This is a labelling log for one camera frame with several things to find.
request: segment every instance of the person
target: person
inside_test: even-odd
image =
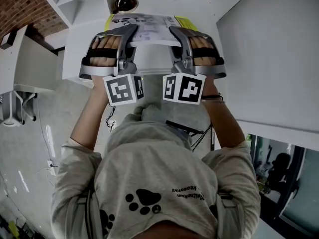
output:
[[[95,40],[92,48],[117,49],[120,37]],[[192,48],[212,46],[201,37]],[[215,58],[195,58],[214,65]],[[114,58],[90,58],[113,66]],[[260,196],[244,134],[220,98],[203,102],[221,150],[202,160],[187,136],[158,121],[129,114],[109,137],[104,158],[94,152],[108,96],[101,77],[63,148],[52,196],[56,238],[214,239],[250,238],[257,227]],[[218,95],[207,77],[203,95]]]

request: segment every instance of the floor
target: floor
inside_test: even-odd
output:
[[[198,130],[207,129],[209,118],[203,106],[164,102],[161,99],[161,76],[144,78],[146,97],[143,103],[160,105],[171,121]],[[61,80],[56,91],[41,93],[34,100],[35,122],[26,119],[25,125],[20,127],[0,126],[0,173],[3,177],[0,177],[0,215],[5,219],[15,221],[18,217],[17,224],[21,226],[25,216],[30,226],[47,238],[53,238],[50,205],[53,192],[51,183],[54,184],[55,176],[44,168],[49,159],[54,165],[59,165],[60,147],[70,136],[90,91],[82,85]],[[136,105],[140,104],[117,106],[112,119],[119,125]],[[108,106],[103,114],[95,147],[95,151],[101,153],[104,153],[110,136],[110,129],[105,123],[110,111]],[[203,157],[209,148],[210,135],[207,134],[194,155]]]

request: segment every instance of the bracelet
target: bracelet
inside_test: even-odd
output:
[[[202,102],[213,102],[213,103],[225,103],[224,100],[216,100],[216,99],[202,99]]]
[[[220,93],[218,95],[201,96],[202,100],[215,99],[215,98],[221,98],[222,100],[224,100],[223,97],[220,95]]]

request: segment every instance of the hand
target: hand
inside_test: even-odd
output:
[[[206,41],[203,37],[191,37],[190,44],[192,49],[195,48],[214,48],[212,44]],[[216,65],[216,59],[212,57],[200,57],[194,58],[194,63],[196,66],[213,66]],[[218,90],[214,85],[214,77],[212,75],[208,75],[205,79],[204,89],[203,89],[203,96],[209,95],[218,95]]]
[[[119,36],[108,35],[104,38],[96,38],[92,49],[108,48],[118,49],[121,38]],[[116,63],[115,58],[90,58],[91,66],[114,66]],[[94,88],[93,90],[100,95],[106,96],[106,89],[103,82],[103,76],[91,76]]]

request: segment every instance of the forearm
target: forearm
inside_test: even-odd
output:
[[[101,93],[93,88],[71,134],[74,141],[90,150],[94,150],[101,118],[108,101],[106,93]]]
[[[218,95],[215,85],[212,82],[208,83],[211,84],[209,92],[204,92],[203,95]],[[207,101],[203,102],[203,104],[222,148],[236,147],[245,140],[243,131],[225,103]]]

